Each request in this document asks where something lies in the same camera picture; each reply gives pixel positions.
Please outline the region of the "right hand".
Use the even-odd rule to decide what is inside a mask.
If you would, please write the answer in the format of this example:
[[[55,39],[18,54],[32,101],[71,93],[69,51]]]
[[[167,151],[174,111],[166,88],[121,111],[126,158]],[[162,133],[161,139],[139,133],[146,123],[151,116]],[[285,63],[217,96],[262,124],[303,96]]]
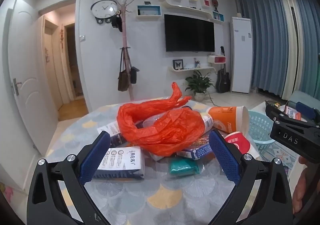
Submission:
[[[308,170],[308,166],[310,164],[305,158],[303,158],[301,156],[299,157],[298,162],[301,165],[305,165],[306,168],[300,174],[299,180],[298,180],[297,185],[295,187],[295,190],[293,192],[293,196],[292,196],[293,214],[300,212],[300,210],[303,206],[302,199],[303,199],[303,196],[305,195],[306,184],[307,184],[306,173]]]

